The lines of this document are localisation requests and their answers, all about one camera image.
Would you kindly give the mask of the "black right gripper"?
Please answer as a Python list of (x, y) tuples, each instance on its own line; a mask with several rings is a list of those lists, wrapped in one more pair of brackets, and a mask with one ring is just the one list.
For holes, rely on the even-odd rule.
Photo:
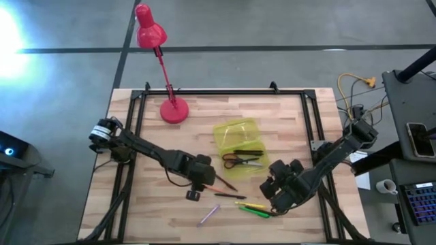
[(271, 177), (260, 185), (260, 190), (276, 213), (287, 212), (293, 204), (307, 201), (309, 183), (303, 178), (303, 170), (299, 160), (287, 165), (278, 160), (269, 166)]

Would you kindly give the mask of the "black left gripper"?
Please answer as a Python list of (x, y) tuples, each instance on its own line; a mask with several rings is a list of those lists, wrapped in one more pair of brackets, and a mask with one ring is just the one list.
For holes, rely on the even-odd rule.
[(187, 179), (195, 184), (191, 185), (191, 189), (187, 191), (186, 199), (190, 201), (199, 201), (201, 196), (201, 184), (214, 185), (216, 171), (211, 165), (209, 156), (199, 154), (193, 159), (188, 160)]

